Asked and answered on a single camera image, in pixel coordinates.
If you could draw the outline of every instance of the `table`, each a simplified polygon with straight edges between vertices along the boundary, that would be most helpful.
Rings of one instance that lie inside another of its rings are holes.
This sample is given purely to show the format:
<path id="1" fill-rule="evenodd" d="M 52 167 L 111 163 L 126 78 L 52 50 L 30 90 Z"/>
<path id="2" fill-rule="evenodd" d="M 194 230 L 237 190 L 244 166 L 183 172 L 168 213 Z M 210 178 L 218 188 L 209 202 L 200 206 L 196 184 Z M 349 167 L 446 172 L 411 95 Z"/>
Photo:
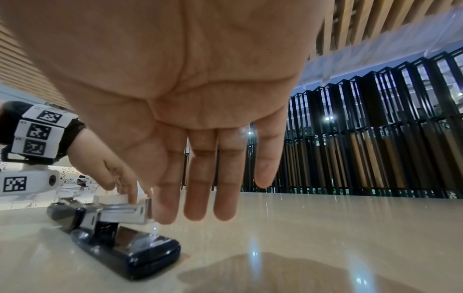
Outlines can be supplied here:
<path id="1" fill-rule="evenodd" d="M 1 292 L 463 292 L 463 201 L 243 193 L 232 221 L 210 209 L 200 222 L 179 214 L 145 228 L 179 240 L 182 255 L 130 282 L 74 245 L 45 208 L 0 211 Z"/>

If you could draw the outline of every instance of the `pinky finger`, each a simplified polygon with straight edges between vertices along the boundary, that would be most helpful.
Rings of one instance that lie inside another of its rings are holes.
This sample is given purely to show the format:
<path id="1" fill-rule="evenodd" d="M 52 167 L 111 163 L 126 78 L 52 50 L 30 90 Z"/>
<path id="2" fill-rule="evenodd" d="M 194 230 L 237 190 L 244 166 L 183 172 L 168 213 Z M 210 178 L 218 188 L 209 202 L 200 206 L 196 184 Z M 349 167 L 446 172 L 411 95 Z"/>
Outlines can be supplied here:
<path id="1" fill-rule="evenodd" d="M 277 112 L 257 120 L 257 158 L 254 178 L 257 186 L 270 186 L 280 166 L 287 124 L 287 105 Z"/>

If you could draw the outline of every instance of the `white paper tag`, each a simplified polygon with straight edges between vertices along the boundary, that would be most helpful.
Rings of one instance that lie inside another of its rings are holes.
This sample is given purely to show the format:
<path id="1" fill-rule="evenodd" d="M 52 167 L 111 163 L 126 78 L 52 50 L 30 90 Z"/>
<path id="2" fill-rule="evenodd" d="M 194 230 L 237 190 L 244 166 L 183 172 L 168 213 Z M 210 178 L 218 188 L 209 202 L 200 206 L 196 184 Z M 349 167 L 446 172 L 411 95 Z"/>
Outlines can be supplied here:
<path id="1" fill-rule="evenodd" d="M 11 152 L 22 155 L 54 159 L 58 154 L 58 148 L 59 143 L 50 143 L 42 140 L 15 137 Z"/>
<path id="2" fill-rule="evenodd" d="M 35 105 L 23 114 L 23 118 L 66 128 L 77 115 L 46 105 Z"/>
<path id="3" fill-rule="evenodd" d="M 64 128 L 61 127 L 19 120 L 14 136 L 25 139 L 44 140 L 49 143 L 59 143 L 63 137 L 63 133 Z"/>

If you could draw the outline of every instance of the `hand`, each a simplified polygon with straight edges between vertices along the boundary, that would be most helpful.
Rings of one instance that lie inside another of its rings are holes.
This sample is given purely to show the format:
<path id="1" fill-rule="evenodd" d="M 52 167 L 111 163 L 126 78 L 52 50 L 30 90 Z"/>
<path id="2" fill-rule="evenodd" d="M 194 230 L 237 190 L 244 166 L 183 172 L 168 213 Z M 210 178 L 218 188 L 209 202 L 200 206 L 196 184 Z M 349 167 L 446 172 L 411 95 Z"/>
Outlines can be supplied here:
<path id="1" fill-rule="evenodd" d="M 187 137 L 184 213 L 204 217 L 220 150 L 215 215 L 232 218 L 255 122 L 255 181 L 278 170 L 288 97 L 314 45 L 320 0 L 4 0 L 35 64 L 174 221 Z"/>
<path id="2" fill-rule="evenodd" d="M 135 203 L 138 195 L 133 171 L 91 130 L 82 130 L 68 148 L 68 158 L 79 172 L 92 177 L 106 190 L 129 195 Z"/>

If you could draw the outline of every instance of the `ceiling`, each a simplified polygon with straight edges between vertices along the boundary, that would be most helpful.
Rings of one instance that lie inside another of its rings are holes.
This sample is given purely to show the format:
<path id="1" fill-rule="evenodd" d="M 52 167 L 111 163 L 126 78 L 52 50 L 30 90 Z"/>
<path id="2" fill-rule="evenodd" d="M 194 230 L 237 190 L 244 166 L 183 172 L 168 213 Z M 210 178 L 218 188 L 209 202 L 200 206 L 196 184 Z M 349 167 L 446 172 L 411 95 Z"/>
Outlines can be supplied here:
<path id="1" fill-rule="evenodd" d="M 352 52 L 381 39 L 385 32 L 397 31 L 404 25 L 412 26 L 428 15 L 447 12 L 452 7 L 462 6 L 463 0 L 327 0 L 328 10 L 316 45 L 309 56 L 307 67 L 318 64 L 321 72 L 316 77 L 306 76 L 305 81 L 326 79 L 334 72 L 336 62 L 332 53 Z M 0 82 L 12 88 L 30 93 L 50 103 L 70 109 L 68 103 L 53 85 L 29 61 L 14 36 L 0 20 Z"/>

